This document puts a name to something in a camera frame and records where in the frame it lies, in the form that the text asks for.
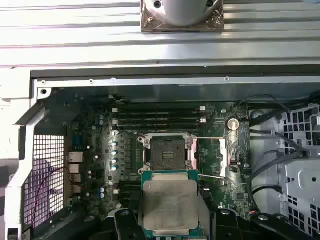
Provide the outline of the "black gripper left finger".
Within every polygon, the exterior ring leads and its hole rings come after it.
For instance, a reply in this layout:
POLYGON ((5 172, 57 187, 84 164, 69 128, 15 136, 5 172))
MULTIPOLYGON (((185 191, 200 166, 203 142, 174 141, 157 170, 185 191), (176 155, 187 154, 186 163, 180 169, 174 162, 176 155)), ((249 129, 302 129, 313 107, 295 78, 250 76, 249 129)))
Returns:
POLYGON ((83 226, 77 227, 72 240, 141 240, 143 228, 137 219, 142 201, 142 192, 133 191, 128 208, 116 209, 105 220, 86 218, 83 226))

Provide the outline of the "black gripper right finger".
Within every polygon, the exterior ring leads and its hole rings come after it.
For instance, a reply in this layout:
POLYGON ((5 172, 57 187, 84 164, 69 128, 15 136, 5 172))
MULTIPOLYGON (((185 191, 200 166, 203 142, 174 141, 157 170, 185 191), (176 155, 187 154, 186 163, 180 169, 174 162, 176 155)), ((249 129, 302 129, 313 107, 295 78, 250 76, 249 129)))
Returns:
POLYGON ((309 236, 292 224, 267 213, 245 220, 231 209, 218 208, 209 190, 199 191, 210 213, 211 240, 308 240, 309 236))

